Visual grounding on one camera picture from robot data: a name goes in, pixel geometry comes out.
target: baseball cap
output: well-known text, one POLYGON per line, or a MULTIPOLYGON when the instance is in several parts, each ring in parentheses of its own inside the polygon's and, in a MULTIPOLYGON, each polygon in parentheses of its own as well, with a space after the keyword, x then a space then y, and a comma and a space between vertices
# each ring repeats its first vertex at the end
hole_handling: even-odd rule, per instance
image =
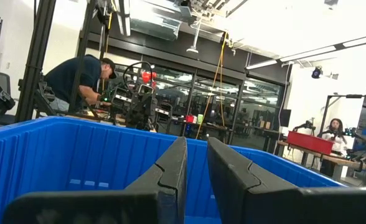
POLYGON ((115 63, 109 58, 103 58, 101 61, 110 65, 111 69, 113 70, 113 73, 110 75, 110 78, 116 78, 115 63))

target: navy shirt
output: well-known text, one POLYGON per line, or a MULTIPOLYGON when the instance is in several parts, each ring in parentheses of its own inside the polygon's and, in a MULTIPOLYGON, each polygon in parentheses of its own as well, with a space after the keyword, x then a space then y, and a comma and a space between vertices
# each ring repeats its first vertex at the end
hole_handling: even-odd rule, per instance
MULTIPOLYGON (((71 90, 75 73, 78 70, 78 58, 67 60, 57 67, 53 68, 46 76, 47 85, 52 87, 55 96, 61 100, 70 103, 71 90)), ((101 62, 92 55, 86 55, 83 58, 83 71, 79 85, 93 88, 101 74, 101 62)), ((80 106, 82 99, 77 96, 76 105, 80 106)))

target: long black hair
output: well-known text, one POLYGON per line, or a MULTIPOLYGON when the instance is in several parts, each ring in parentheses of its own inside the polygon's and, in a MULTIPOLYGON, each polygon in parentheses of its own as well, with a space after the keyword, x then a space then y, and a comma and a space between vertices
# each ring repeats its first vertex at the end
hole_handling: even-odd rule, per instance
POLYGON ((336 133, 336 136, 342 138, 342 140, 344 141, 344 143, 347 144, 347 141, 346 141, 346 139, 344 137, 344 125, 342 124, 342 121, 339 118, 332 119, 331 122, 330 122, 330 126, 328 126, 328 129, 330 131, 333 131, 334 133, 336 133), (337 121, 339 123, 338 130, 333 130, 332 129, 332 122, 333 121, 337 121))

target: blue plastic bin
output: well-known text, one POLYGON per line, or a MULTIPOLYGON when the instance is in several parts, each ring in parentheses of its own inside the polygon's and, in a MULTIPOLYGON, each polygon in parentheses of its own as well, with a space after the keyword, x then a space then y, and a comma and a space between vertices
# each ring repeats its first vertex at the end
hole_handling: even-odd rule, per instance
MULTIPOLYGON (((0 222, 14 198, 34 191, 119 190, 143 174, 175 136, 48 117, 0 128, 0 222)), ((220 223, 207 143, 187 140, 186 223, 220 223)), ((342 186, 272 154, 235 150, 299 187, 342 186)))

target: white shirt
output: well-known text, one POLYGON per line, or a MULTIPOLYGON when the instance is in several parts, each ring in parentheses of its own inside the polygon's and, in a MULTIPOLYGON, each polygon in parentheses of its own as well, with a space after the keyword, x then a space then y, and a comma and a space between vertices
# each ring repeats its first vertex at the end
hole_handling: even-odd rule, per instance
MULTIPOLYGON (((334 134, 330 134, 330 133, 322 135, 322 138, 325 140, 330 140, 333 137, 334 137, 334 134)), ((347 155, 346 149, 347 149, 347 147, 346 147, 346 143, 344 142, 344 140, 338 136, 335 137, 334 145, 332 145, 332 150, 338 151, 338 152, 342 153, 343 156, 346 156, 347 155)))

